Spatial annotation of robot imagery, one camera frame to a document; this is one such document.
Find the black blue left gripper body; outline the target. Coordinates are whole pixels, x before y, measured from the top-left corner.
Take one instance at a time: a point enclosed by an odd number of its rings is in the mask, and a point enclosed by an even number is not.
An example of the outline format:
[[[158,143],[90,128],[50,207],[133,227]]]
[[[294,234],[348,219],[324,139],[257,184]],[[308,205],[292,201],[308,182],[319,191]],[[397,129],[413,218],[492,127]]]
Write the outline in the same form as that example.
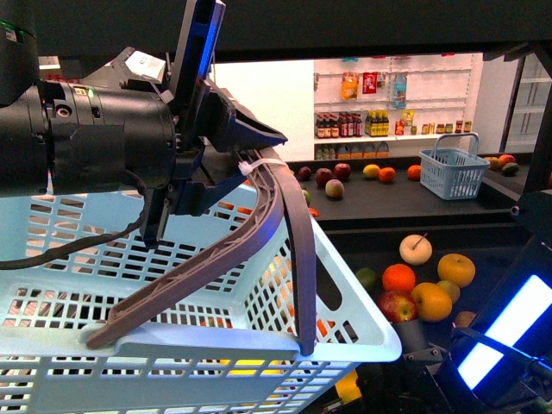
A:
[[[199,216],[244,181],[237,153],[275,147],[285,137],[243,115],[208,80],[225,4],[189,1],[165,89],[133,85],[99,91],[102,123],[88,128],[86,171],[100,191],[122,185],[144,194],[129,225],[156,248],[171,215]]]

